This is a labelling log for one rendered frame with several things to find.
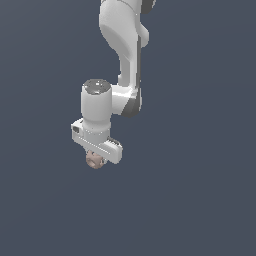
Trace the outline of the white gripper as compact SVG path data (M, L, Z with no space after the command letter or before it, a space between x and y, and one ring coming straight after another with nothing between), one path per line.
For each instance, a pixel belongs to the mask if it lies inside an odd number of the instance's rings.
M117 164L122 158L123 147L121 143L109 136L110 130L93 133L83 128L83 119L75 121L71 125L72 139L81 145L86 152L100 155L105 161Z

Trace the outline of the small tan rounded object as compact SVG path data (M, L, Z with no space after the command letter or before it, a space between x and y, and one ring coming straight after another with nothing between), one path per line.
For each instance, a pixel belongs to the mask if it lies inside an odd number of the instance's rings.
M86 163L93 169L99 169L104 166L105 160L102 156L89 150L86 153Z

